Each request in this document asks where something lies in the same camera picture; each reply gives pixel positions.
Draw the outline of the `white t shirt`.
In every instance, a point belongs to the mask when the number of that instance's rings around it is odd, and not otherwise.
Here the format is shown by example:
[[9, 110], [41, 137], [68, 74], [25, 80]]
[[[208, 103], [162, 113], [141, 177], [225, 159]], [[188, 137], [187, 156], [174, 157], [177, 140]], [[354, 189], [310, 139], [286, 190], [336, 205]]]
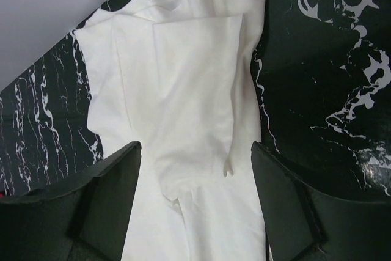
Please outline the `white t shirt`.
[[265, 0], [131, 0], [75, 30], [104, 157], [142, 147], [123, 260], [266, 258], [250, 73], [264, 18]]

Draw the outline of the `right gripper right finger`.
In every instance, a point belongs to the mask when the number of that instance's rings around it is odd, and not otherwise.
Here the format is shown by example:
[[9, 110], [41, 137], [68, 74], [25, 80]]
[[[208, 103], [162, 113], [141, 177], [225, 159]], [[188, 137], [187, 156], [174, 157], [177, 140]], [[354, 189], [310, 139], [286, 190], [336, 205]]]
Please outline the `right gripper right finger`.
[[390, 196], [350, 188], [252, 145], [268, 260], [390, 260]]

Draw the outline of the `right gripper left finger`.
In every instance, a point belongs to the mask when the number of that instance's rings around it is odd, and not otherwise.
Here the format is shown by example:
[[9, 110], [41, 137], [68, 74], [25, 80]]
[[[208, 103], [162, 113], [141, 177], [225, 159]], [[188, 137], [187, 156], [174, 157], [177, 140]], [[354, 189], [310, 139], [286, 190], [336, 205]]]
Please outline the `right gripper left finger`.
[[1, 198], [1, 260], [120, 260], [141, 165], [131, 142], [22, 196]]

